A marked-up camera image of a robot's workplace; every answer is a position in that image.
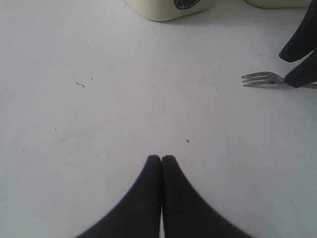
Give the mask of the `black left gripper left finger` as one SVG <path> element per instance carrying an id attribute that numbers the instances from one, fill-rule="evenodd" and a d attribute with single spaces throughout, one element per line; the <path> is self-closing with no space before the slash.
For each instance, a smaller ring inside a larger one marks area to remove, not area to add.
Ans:
<path id="1" fill-rule="evenodd" d="M 161 160 L 150 155 L 125 196 L 79 238 L 158 238 L 161 217 Z"/>

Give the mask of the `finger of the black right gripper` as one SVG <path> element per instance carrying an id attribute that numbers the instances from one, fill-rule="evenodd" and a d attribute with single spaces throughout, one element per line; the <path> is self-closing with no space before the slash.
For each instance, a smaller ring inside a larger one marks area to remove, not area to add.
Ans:
<path id="1" fill-rule="evenodd" d="M 291 87 L 299 88 L 317 81 L 317 60 L 306 59 L 290 71 L 284 82 Z"/>
<path id="2" fill-rule="evenodd" d="M 317 1 L 309 4 L 307 12 L 291 39 L 279 53 L 286 62 L 302 59 L 317 48 Z"/>

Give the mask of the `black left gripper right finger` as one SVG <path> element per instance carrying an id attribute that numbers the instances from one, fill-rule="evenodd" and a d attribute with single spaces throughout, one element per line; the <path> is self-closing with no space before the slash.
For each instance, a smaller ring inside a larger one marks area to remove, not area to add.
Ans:
<path id="1" fill-rule="evenodd" d="M 161 164 L 166 238 L 250 237 L 205 202 L 189 183 L 174 156 L 164 156 Z"/>

